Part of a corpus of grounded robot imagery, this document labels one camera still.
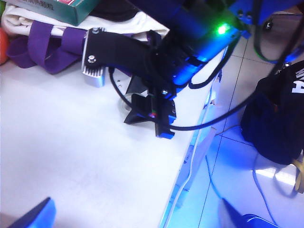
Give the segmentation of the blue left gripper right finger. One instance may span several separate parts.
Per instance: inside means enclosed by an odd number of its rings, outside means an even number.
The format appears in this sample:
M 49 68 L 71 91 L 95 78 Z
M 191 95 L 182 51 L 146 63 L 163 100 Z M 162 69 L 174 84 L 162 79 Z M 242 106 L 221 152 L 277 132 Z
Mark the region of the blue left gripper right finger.
M 254 214 L 241 215 L 225 198 L 220 199 L 221 228 L 279 228 L 278 225 Z

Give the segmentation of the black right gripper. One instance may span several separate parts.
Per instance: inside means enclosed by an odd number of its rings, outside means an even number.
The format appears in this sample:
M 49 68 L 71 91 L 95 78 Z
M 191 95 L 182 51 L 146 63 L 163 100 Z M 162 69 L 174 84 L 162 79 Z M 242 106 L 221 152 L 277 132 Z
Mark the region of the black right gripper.
M 157 117 L 160 123 L 155 125 L 156 136 L 171 139 L 174 133 L 168 127 L 176 120 L 174 98 L 191 81 L 206 64 L 207 59 L 195 49 L 193 40 L 183 38 L 169 32 L 165 37 L 153 30 L 147 33 L 151 50 L 147 56 L 147 68 L 156 83 Z M 148 90 L 147 81 L 133 75 L 127 87 L 127 97 L 131 104 L 141 110 L 144 115 L 133 108 L 126 116 L 125 124 L 147 122 L 146 116 L 152 114 L 152 97 L 141 93 Z

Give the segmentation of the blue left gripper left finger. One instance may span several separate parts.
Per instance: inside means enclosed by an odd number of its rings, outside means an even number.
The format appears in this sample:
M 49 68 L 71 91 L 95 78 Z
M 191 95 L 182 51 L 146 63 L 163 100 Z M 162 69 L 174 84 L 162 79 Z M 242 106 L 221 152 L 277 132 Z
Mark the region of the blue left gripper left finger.
M 5 219 L 0 218 L 1 228 L 53 228 L 56 218 L 56 204 L 47 197 L 21 217 L 5 225 Z

